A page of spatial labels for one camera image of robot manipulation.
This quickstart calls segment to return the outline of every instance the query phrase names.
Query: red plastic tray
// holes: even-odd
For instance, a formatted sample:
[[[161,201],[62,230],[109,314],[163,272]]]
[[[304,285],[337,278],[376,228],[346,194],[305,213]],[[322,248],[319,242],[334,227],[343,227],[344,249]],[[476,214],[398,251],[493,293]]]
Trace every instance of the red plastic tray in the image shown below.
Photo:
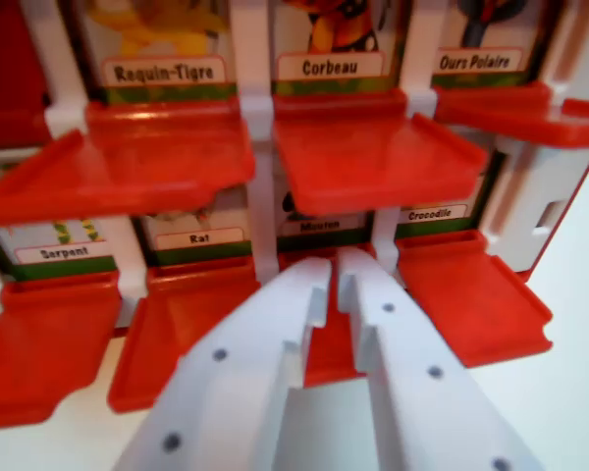
[[[542,83],[522,87],[438,90],[435,118],[561,148],[589,147],[589,101],[550,105],[552,92]]]
[[[367,245],[359,248],[370,251]],[[333,274],[330,282],[327,322],[324,328],[312,330],[312,340],[307,358],[304,385],[322,386],[338,381],[352,380],[364,375],[355,370],[351,350],[349,315],[339,312],[337,305],[337,280],[335,247],[318,250],[284,252],[279,255],[280,267],[286,269],[305,257],[323,257],[332,260]]]
[[[0,148],[50,140],[46,82],[18,0],[0,0]]]
[[[121,298],[117,274],[12,283],[0,314],[0,427],[41,422],[96,377]]]
[[[92,105],[87,120],[0,180],[0,226],[189,210],[253,176],[236,101]]]
[[[468,196],[486,152],[415,115],[399,92],[275,97],[275,138],[297,210],[310,216]]]
[[[477,231],[405,238],[400,274],[467,366],[548,350],[543,327],[552,313],[499,257],[484,253]]]
[[[177,360],[258,288],[250,257],[148,272],[108,402],[116,412],[153,405]]]

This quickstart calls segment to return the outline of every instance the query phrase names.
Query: toy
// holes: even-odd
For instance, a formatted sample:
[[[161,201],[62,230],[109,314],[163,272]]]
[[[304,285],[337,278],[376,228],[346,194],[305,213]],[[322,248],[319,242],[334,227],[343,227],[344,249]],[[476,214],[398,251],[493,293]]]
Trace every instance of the toy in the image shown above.
[[[328,260],[298,262],[198,342],[113,469],[271,469],[309,333],[325,321],[331,273]],[[380,469],[542,469],[372,257],[342,248],[338,277],[355,364],[368,375]],[[285,296],[292,302],[276,315]]]

